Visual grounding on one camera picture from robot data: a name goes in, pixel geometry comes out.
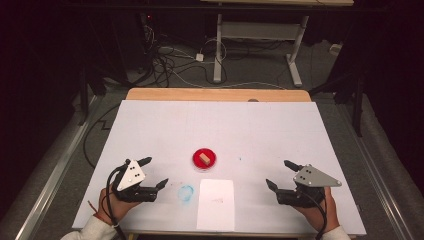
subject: red bowl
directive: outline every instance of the red bowl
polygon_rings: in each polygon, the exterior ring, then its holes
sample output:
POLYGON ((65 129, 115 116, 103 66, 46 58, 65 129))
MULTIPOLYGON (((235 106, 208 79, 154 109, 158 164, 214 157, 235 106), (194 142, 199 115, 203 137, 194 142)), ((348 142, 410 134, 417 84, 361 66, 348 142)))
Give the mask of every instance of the red bowl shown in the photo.
POLYGON ((201 170, 210 169, 211 167, 213 167, 213 165, 215 165, 215 162, 216 162, 216 155, 212 150, 208 148, 201 148, 193 154, 193 163, 197 168, 201 170), (208 165, 206 165, 200 158, 200 154, 202 153, 209 158, 210 163, 208 165))

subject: cable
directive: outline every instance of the cable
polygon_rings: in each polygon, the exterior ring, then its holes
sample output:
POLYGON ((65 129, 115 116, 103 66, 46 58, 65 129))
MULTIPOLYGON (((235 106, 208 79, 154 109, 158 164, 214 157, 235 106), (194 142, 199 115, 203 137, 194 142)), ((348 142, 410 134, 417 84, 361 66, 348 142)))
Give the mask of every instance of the cable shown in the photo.
POLYGON ((90 158, 88 157, 88 154, 87 154, 87 149, 86 149, 86 144, 87 144, 87 138, 88 138, 88 135, 90 134, 90 132, 93 130, 93 128, 94 128, 94 126, 96 126, 96 124, 97 123, 99 123, 99 122, 102 122, 103 123, 103 126, 102 126, 102 130, 110 130, 110 128, 105 128, 105 124, 106 124, 106 120, 102 120, 102 118, 103 117, 105 117, 108 113, 110 113, 113 109, 115 109, 115 108, 117 108, 117 107, 119 107, 119 105, 120 105, 121 103, 118 103, 117 105, 115 105, 115 106, 113 106, 112 108, 110 108, 109 110, 107 110, 100 118, 98 118, 94 123, 93 123, 93 125, 91 125, 91 127, 90 127, 90 129, 88 129, 88 131, 87 131, 87 134, 85 135, 85 137, 84 137, 84 141, 83 141, 83 144, 82 144, 82 149, 83 149, 83 152, 84 152, 84 157, 85 157, 85 160, 87 161, 87 163, 94 169, 96 166, 90 161, 90 158))
POLYGON ((321 228, 321 230, 318 232, 318 234, 315 237, 315 240, 320 240, 322 238, 322 235, 324 234, 324 230, 327 227, 327 200, 325 199, 325 194, 321 193, 324 196, 324 203, 325 203, 325 211, 322 209, 321 205, 319 203, 317 203, 317 201, 315 201, 315 199, 313 199, 311 196, 309 196, 309 194, 303 192, 303 191, 299 191, 300 194, 302 194, 303 196, 309 198, 309 200, 311 200, 318 208, 318 210, 321 212, 322 218, 324 219, 324 224, 321 228))
POLYGON ((141 82, 146 81, 150 76, 152 76, 153 73, 153 69, 150 67, 149 69, 147 69, 146 73, 139 77, 137 80, 135 80, 133 83, 138 86, 137 84, 140 84, 141 82))
POLYGON ((126 165, 122 165, 122 166, 120 166, 120 167, 117 167, 117 168, 115 168, 111 173, 110 173, 110 175, 109 175, 109 177, 107 178, 107 182, 106 182, 106 202, 107 202, 107 208, 108 208, 108 211, 109 211, 109 217, 110 217, 110 220, 112 221, 112 224, 113 224, 113 228, 115 228, 115 230, 116 230, 116 232, 118 233, 118 235, 119 235, 119 237, 122 239, 122 240, 125 240, 126 238, 125 238, 125 234, 124 234, 124 232, 122 231, 122 229, 121 229, 121 227, 119 226, 119 223, 117 222, 117 220, 116 220, 116 218, 115 218, 115 216, 113 215, 113 211, 112 211, 112 204, 110 204, 110 181, 111 181, 111 179, 112 179, 112 177, 113 177, 113 175, 115 174, 115 173, 117 173, 117 172, 119 172, 119 171, 121 171, 121 170, 124 170, 124 169, 126 169, 126 165))
MULTIPOLYGON (((224 57, 221 58, 221 61, 224 60, 225 57, 227 56, 227 48, 225 47, 224 43, 222 43, 221 41, 218 41, 216 38, 212 38, 212 39, 209 39, 208 41, 206 41, 205 44, 203 44, 203 47, 206 47, 206 44, 208 44, 212 41, 218 42, 219 44, 221 44, 224 47, 224 57)), ((202 54, 203 47, 200 49, 199 54, 202 54)))
POLYGON ((103 212, 105 212, 106 216, 108 216, 108 217, 110 218, 109 213, 107 213, 109 210, 107 210, 107 211, 106 211, 105 206, 104 206, 104 202, 105 202, 105 200, 106 200, 106 196, 107 196, 107 195, 105 195, 105 196, 102 198, 102 209, 103 209, 103 212))
POLYGON ((163 68, 163 72, 159 75, 159 78, 157 78, 156 79, 156 83, 157 84, 160 84, 160 83, 162 83, 162 82, 164 82, 164 81, 166 81, 166 88, 167 87, 169 87, 169 72, 168 72, 168 68, 166 67, 167 66, 167 63, 162 59, 162 58, 157 58, 157 60, 160 62, 160 64, 158 64, 158 65, 161 65, 162 66, 162 68, 163 68), (165 74, 165 80, 164 81, 159 81, 159 79, 160 79, 160 76, 162 76, 163 74, 165 74))
POLYGON ((239 83, 239 84, 233 84, 233 85, 227 85, 227 86, 219 86, 219 87, 205 87, 205 86, 201 86, 201 85, 197 85, 197 84, 193 84, 190 82, 187 82, 184 78, 182 78, 178 73, 172 71, 175 76, 177 76, 181 81, 183 81, 184 83, 186 83, 187 85, 193 86, 193 87, 198 87, 198 88, 208 88, 208 89, 219 89, 219 88, 232 88, 232 87, 237 87, 237 86, 243 86, 243 85, 250 85, 250 84, 259 84, 259 85, 267 85, 267 86, 272 86, 275 88, 279 88, 279 89, 284 89, 286 90, 286 88, 274 85, 274 84, 270 84, 270 83, 264 83, 264 82, 246 82, 246 83, 239 83))
POLYGON ((149 42, 150 36, 152 36, 152 41, 150 41, 151 42, 150 47, 147 49, 147 51, 149 51, 155 43, 155 32, 153 31, 153 29, 151 27, 149 27, 147 25, 145 27, 150 30, 149 35, 147 36, 147 42, 149 42))
POLYGON ((212 81, 210 81, 209 79, 208 79, 208 75, 207 75, 207 72, 206 72, 206 68, 204 68, 203 66, 190 66, 190 67, 187 67, 187 68, 185 68, 185 69, 183 69, 183 70, 181 70, 181 71, 179 71, 179 72, 175 72, 173 69, 174 68, 179 68, 179 67, 182 67, 182 66, 186 66, 186 65, 190 65, 190 64, 193 64, 193 63, 197 63, 197 61, 193 61, 193 62, 190 62, 190 63, 187 63, 187 64, 184 64, 184 65, 181 65, 181 66, 177 66, 177 67, 171 67, 171 68, 167 68, 167 72, 168 73, 170 73, 170 74, 179 74, 179 73, 182 73, 182 72, 184 72, 184 71, 186 71, 186 70, 188 70, 188 69, 191 69, 191 68, 202 68, 203 69, 203 71, 204 71, 204 74, 205 74, 205 80, 206 80, 206 82, 208 82, 208 83, 210 83, 210 84, 213 84, 213 85, 219 85, 219 84, 223 84, 226 80, 227 80, 227 71, 225 70, 225 68, 221 65, 221 67, 222 67, 222 69, 223 69, 223 72, 224 72, 224 75, 225 75, 225 80, 224 81, 222 81, 222 82, 219 82, 219 83, 215 83, 215 82, 212 82, 212 81))
POLYGON ((159 50, 160 50, 161 48, 165 48, 165 49, 172 49, 172 51, 171 51, 170 53, 167 53, 167 54, 165 54, 165 55, 169 55, 169 54, 173 53, 174 51, 177 51, 177 52, 184 53, 184 56, 186 56, 186 57, 188 57, 188 58, 194 59, 194 57, 192 57, 192 56, 191 56, 191 55, 189 55, 188 53, 186 53, 186 52, 184 52, 184 51, 182 51, 182 50, 176 49, 176 48, 174 48, 174 47, 172 47, 172 48, 171 48, 171 47, 159 47, 159 50))

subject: wrist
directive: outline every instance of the wrist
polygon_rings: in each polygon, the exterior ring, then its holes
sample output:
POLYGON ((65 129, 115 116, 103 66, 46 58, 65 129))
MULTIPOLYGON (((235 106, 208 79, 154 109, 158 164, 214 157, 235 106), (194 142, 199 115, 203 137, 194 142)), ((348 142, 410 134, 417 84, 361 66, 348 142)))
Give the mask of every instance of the wrist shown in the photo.
POLYGON ((99 219, 100 221, 106 223, 109 226, 113 225, 112 220, 106 214, 102 214, 101 212, 96 212, 95 214, 93 214, 93 216, 99 219))
POLYGON ((340 224, 338 222, 327 224, 327 227, 324 229, 324 233, 329 232, 335 228, 338 228, 340 224))

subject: blue stain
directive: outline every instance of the blue stain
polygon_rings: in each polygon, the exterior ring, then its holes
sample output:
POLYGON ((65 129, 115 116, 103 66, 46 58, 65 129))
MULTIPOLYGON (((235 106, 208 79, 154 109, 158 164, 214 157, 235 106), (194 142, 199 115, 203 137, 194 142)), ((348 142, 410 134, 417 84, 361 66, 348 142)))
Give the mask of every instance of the blue stain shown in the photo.
POLYGON ((184 185, 180 188, 180 190, 178 190, 178 198, 183 202, 183 203, 189 203, 191 196, 193 196, 193 187, 190 185, 184 185))

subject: small white paper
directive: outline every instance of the small white paper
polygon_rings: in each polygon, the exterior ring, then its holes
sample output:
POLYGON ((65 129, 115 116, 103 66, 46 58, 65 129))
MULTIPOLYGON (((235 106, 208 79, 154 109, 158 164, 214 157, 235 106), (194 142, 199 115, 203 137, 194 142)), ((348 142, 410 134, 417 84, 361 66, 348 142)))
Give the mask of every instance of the small white paper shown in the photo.
POLYGON ((202 179, 197 229, 234 231, 234 185, 232 180, 202 179))

